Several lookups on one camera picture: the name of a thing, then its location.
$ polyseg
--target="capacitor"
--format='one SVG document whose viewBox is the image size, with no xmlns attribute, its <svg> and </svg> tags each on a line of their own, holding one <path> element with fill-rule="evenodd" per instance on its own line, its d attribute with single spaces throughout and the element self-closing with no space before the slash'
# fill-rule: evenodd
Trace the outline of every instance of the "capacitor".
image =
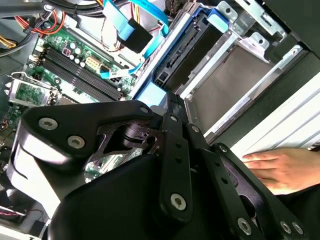
<svg viewBox="0 0 320 240">
<path fill-rule="evenodd" d="M 123 86 L 122 83 L 119 83 L 119 84 L 118 84 L 118 87 L 117 87 L 118 92 L 121 92 L 122 86 Z"/>
<path fill-rule="evenodd" d="M 75 48 L 76 48 L 76 44 L 75 44 L 74 42 L 71 42 L 71 43 L 70 43 L 70 48 L 71 48 L 71 49 L 75 49 Z"/>
<path fill-rule="evenodd" d="M 77 47 L 75 50 L 74 50 L 74 53 L 75 54 L 80 54 L 81 53 L 81 49 L 79 47 Z"/>
</svg>

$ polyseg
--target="green circuit board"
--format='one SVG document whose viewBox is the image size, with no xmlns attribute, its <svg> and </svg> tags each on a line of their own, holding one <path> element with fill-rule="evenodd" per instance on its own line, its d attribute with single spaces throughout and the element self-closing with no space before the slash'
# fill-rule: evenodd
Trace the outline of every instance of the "green circuit board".
<svg viewBox="0 0 320 240">
<path fill-rule="evenodd" d="M 20 83 L 15 98 L 35 106 L 40 106 L 45 95 L 46 92 L 41 87 Z"/>
<path fill-rule="evenodd" d="M 61 53 L 63 52 L 64 48 L 67 48 L 68 50 L 71 51 L 70 54 L 76 56 L 78 59 L 85 61 L 85 59 L 92 56 L 95 59 L 99 60 L 101 64 L 107 67 L 110 71 L 120 70 L 119 66 L 114 64 L 114 60 L 111 56 L 109 59 L 101 57 L 99 54 L 94 52 L 91 48 L 86 46 L 81 41 L 77 40 L 75 37 L 70 35 L 64 29 L 61 29 L 56 34 L 47 36 L 44 39 L 43 46 L 50 46 Z M 100 77 L 97 70 L 90 68 L 88 65 L 86 65 L 85 68 Z M 114 82 L 114 80 L 112 79 L 104 79 L 104 80 L 114 85 L 115 87 L 118 86 L 118 82 Z M 121 84 L 121 91 L 127 95 L 130 93 L 131 89 L 135 85 L 136 79 L 129 75 L 126 77 L 122 77 L 119 83 Z"/>
</svg>

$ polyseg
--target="black ram slot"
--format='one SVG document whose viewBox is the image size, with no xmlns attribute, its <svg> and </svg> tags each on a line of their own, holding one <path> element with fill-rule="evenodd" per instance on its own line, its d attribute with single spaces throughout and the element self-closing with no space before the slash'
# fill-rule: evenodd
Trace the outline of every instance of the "black ram slot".
<svg viewBox="0 0 320 240">
<path fill-rule="evenodd" d="M 66 58 L 55 49 L 48 48 L 46 50 L 46 55 L 44 56 L 44 58 L 52 60 L 54 63 L 56 63 L 61 68 L 64 68 L 72 75 L 93 86 L 94 88 L 97 88 L 100 91 L 104 92 L 111 99 L 120 100 L 120 98 L 122 97 L 121 92 L 117 91 L 117 89 L 113 85 L 110 85 L 108 82 L 102 80 L 87 69 L 80 67 L 78 64 Z"/>
<path fill-rule="evenodd" d="M 57 75 L 59 78 L 67 81 L 68 83 L 72 84 L 76 88 L 80 89 L 81 91 L 85 92 L 86 94 L 92 96 L 93 98 L 97 99 L 100 102 L 112 102 L 113 100 L 104 95 L 99 90 L 91 87 L 90 85 L 82 82 L 78 78 L 74 77 L 72 74 L 68 73 L 66 70 L 57 66 L 54 62 L 50 61 L 49 59 L 43 61 L 43 67 L 48 71 L 52 72 L 53 74 Z"/>
</svg>

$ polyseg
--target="screw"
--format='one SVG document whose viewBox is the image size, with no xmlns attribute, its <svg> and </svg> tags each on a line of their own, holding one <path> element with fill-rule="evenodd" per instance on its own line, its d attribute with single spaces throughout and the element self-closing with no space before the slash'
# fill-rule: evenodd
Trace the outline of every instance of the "screw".
<svg viewBox="0 0 320 240">
<path fill-rule="evenodd" d="M 49 28 L 51 28 L 51 24 L 50 24 L 50 22 L 45 21 L 45 22 L 43 23 L 43 27 L 44 27 L 45 29 L 49 29 Z"/>
<path fill-rule="evenodd" d="M 192 126 L 193 131 L 195 131 L 196 133 L 199 132 L 199 128 L 197 128 L 196 126 Z"/>
<path fill-rule="evenodd" d="M 38 122 L 39 126 L 45 130 L 54 130 L 58 127 L 58 122 L 53 118 L 43 117 Z"/>
<path fill-rule="evenodd" d="M 220 145 L 219 148 L 221 149 L 222 152 L 224 153 L 227 152 L 227 149 L 223 145 Z"/>
<path fill-rule="evenodd" d="M 173 193 L 170 197 L 171 204 L 178 210 L 183 211 L 187 207 L 186 200 L 178 193 Z"/>
<path fill-rule="evenodd" d="M 178 119 L 175 116 L 170 117 L 173 121 L 178 122 Z"/>
<path fill-rule="evenodd" d="M 146 109 L 144 106 L 140 107 L 140 110 L 142 112 L 144 112 L 145 114 L 147 114 L 149 112 L 148 109 Z"/>
<path fill-rule="evenodd" d="M 291 231 L 291 228 L 288 226 L 288 224 L 286 224 L 284 221 L 281 221 L 280 222 L 280 225 L 281 227 L 283 228 L 283 230 L 288 233 L 288 234 L 291 234 L 292 231 Z"/>
<path fill-rule="evenodd" d="M 239 217 L 238 220 L 238 226 L 239 228 L 248 236 L 251 235 L 252 231 L 251 231 L 251 227 L 249 225 L 249 223 L 242 217 Z"/>
<path fill-rule="evenodd" d="M 81 149 L 85 146 L 86 142 L 82 137 L 74 135 L 68 138 L 68 144 L 75 149 Z"/>
<path fill-rule="evenodd" d="M 301 228 L 297 223 L 293 222 L 292 225 L 293 225 L 294 229 L 295 229 L 299 234 L 301 234 L 301 235 L 304 234 L 304 231 L 302 230 L 302 228 Z"/>
</svg>

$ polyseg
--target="red wire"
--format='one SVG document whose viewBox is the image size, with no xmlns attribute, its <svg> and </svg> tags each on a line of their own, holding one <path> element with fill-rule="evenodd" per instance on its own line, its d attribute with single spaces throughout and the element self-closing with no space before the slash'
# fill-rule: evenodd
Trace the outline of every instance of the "red wire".
<svg viewBox="0 0 320 240">
<path fill-rule="evenodd" d="M 134 4 L 132 2 L 130 2 L 130 9 L 131 9 L 131 18 L 134 17 L 134 11 L 133 11 L 133 8 L 134 7 Z"/>
<path fill-rule="evenodd" d="M 24 28 L 27 28 L 29 26 L 29 23 L 27 21 L 25 21 L 22 17 L 20 16 L 17 16 L 17 17 L 14 17 Z M 65 12 L 62 12 L 62 19 L 61 19 L 61 23 L 60 23 L 60 26 L 54 30 L 54 31 L 51 31 L 53 30 L 57 24 L 58 24 L 58 17 L 57 17 L 57 13 L 54 11 L 53 12 L 53 18 L 54 18 L 54 24 L 52 27 L 50 27 L 49 29 L 47 30 L 40 30 L 38 28 L 35 28 L 32 32 L 33 33 L 40 33 L 40 34 L 44 34 L 44 35 L 51 35 L 51 34 L 55 34 L 57 33 L 64 25 L 64 22 L 65 22 L 65 19 L 66 19 L 66 13 Z"/>
<path fill-rule="evenodd" d="M 148 33 L 153 32 L 153 31 L 155 31 L 155 30 L 158 30 L 159 28 L 160 28 L 160 27 L 157 26 L 157 27 L 155 27 L 154 29 L 151 29 L 150 31 L 148 31 Z"/>
<path fill-rule="evenodd" d="M 19 214 L 16 213 L 6 213 L 3 211 L 0 211 L 0 215 L 4 215 L 4 216 L 18 216 Z"/>
</svg>

